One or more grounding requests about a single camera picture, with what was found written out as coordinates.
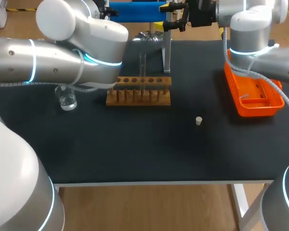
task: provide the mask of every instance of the wooden peg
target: wooden peg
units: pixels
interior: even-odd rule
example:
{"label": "wooden peg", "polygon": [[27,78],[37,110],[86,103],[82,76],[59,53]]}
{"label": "wooden peg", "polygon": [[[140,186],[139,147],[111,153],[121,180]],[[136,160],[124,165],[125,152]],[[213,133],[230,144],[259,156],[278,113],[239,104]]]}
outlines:
{"label": "wooden peg", "polygon": [[152,91],[149,90],[149,102],[152,102]]}
{"label": "wooden peg", "polygon": [[141,101],[144,101],[144,90],[140,90]]}
{"label": "wooden peg", "polygon": [[124,89],[124,101],[127,102],[127,89]]}
{"label": "wooden peg", "polygon": [[164,87],[164,92],[163,92],[164,95],[166,95],[167,91],[168,91],[168,86],[165,86],[165,87]]}
{"label": "wooden peg", "polygon": [[119,102],[119,101],[120,101],[120,96],[119,96],[119,94],[120,94],[120,91],[119,91],[119,90],[117,90],[117,102]]}
{"label": "wooden peg", "polygon": [[135,97],[136,97],[136,89],[133,89],[133,102],[135,102]]}
{"label": "wooden peg", "polygon": [[159,101],[159,95],[160,95],[160,91],[158,90],[158,100],[157,101]]}

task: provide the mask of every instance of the small white cylinder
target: small white cylinder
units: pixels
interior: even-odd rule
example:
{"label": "small white cylinder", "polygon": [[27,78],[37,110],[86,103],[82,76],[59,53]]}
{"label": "small white cylinder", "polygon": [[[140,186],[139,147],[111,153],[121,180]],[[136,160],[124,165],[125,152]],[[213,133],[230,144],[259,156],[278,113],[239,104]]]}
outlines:
{"label": "small white cylinder", "polygon": [[200,125],[202,122],[202,118],[200,116],[196,117],[196,124]]}

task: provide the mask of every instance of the small glass beaker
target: small glass beaker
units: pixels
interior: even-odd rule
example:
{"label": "small glass beaker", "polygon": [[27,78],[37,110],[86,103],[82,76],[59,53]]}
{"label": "small glass beaker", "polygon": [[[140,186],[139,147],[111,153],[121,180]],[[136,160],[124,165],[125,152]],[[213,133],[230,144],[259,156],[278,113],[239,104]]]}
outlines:
{"label": "small glass beaker", "polygon": [[74,90],[66,86],[58,86],[54,90],[59,99],[60,106],[65,111],[71,111],[76,108],[77,101]]}

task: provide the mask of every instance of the glowing blue ring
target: glowing blue ring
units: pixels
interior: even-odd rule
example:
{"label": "glowing blue ring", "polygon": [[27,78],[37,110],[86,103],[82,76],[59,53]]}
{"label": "glowing blue ring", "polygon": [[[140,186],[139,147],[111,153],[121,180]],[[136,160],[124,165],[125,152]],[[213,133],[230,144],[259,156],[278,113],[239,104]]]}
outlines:
{"label": "glowing blue ring", "polygon": [[33,50],[33,52],[32,52],[32,56],[33,56],[32,74],[31,74],[30,80],[28,81],[28,83],[31,83],[34,80],[35,72],[37,70],[37,53],[36,53],[36,50],[35,50],[35,44],[34,44],[33,40],[29,39],[29,41],[31,43],[32,50]]}
{"label": "glowing blue ring", "polygon": [[88,54],[85,54],[85,56],[90,60],[90,61],[93,61],[97,64],[103,64],[103,65],[107,65],[107,66],[120,66],[122,64],[122,62],[120,63],[107,63],[107,62],[104,62],[104,61],[100,61],[100,60],[97,60],[97,59],[94,59],[92,58],[91,56],[89,56]]}
{"label": "glowing blue ring", "polygon": [[230,51],[233,54],[239,54],[239,55],[255,55],[255,54],[264,54],[267,53],[269,51],[269,47],[266,47],[260,51],[254,51],[254,52],[239,52],[239,51],[234,51],[233,49],[230,48]]}
{"label": "glowing blue ring", "polygon": [[38,231],[42,231],[42,229],[45,227],[46,223],[48,222],[49,220],[49,217],[50,215],[52,214],[52,211],[53,211],[53,204],[54,204],[54,187],[53,187],[53,183],[52,183],[52,180],[49,178],[50,180],[50,184],[52,185],[52,188],[53,188],[53,201],[52,201],[52,205],[50,206],[50,210],[49,210],[49,213],[44,221],[44,223],[42,224],[42,226],[39,228]]}
{"label": "glowing blue ring", "polygon": [[286,193],[286,186],[285,186],[285,179],[286,179],[286,173],[288,171],[288,168],[286,169],[286,171],[284,173],[284,177],[283,177],[283,193],[284,193],[284,197],[285,197],[286,203],[287,203],[288,208],[289,208],[289,199],[288,199],[288,196]]}

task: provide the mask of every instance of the metal stand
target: metal stand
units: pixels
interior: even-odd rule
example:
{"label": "metal stand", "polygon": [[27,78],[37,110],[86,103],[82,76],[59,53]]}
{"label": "metal stand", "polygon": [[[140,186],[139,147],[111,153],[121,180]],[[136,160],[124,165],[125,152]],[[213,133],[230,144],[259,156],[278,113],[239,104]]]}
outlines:
{"label": "metal stand", "polygon": [[164,39],[164,32],[155,31],[154,23],[150,23],[148,31],[140,32],[132,40],[133,41],[162,41]]}
{"label": "metal stand", "polygon": [[236,204],[236,212],[239,220],[240,231],[250,231],[261,219],[261,201],[265,190],[269,185],[266,184],[261,190],[255,201],[249,207],[244,191],[243,184],[232,184],[232,193]]}

